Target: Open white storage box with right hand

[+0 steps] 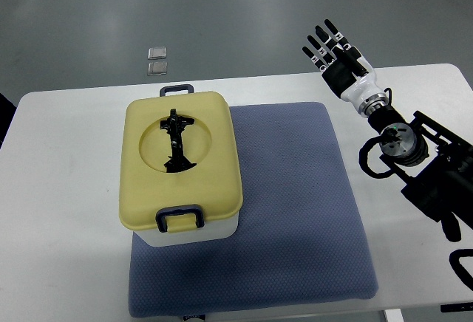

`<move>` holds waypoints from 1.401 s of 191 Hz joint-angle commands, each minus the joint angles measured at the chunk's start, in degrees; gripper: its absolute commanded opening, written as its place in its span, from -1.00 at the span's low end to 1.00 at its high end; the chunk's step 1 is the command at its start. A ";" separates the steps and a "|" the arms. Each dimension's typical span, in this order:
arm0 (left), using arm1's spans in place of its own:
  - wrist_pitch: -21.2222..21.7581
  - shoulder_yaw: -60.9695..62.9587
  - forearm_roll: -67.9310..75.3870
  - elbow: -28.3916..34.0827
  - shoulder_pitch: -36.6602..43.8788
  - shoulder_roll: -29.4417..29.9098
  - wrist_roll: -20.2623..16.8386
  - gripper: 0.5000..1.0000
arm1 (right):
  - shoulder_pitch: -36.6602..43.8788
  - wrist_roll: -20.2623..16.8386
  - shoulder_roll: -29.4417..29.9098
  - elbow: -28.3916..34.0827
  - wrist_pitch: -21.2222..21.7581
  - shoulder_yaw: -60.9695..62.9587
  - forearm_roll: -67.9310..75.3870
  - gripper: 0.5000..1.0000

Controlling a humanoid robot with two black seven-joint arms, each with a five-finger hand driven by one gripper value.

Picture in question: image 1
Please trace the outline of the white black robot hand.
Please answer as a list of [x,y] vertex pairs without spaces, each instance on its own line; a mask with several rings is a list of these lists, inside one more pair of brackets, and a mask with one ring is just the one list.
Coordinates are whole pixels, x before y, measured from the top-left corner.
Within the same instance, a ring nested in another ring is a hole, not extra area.
[[302,52],[336,97],[351,103],[362,117],[389,104],[389,96],[377,85],[371,64],[331,20],[326,19],[323,27],[315,26],[315,35],[307,40],[311,47],[302,47]]

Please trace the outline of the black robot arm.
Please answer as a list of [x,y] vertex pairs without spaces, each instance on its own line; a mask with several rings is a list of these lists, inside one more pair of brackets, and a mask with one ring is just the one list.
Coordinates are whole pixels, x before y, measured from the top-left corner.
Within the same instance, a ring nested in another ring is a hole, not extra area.
[[398,176],[404,197],[439,222],[449,241],[460,241],[460,223],[472,226],[472,144],[420,111],[406,122],[391,89],[376,96],[367,115],[378,134],[359,151],[361,170],[374,179]]

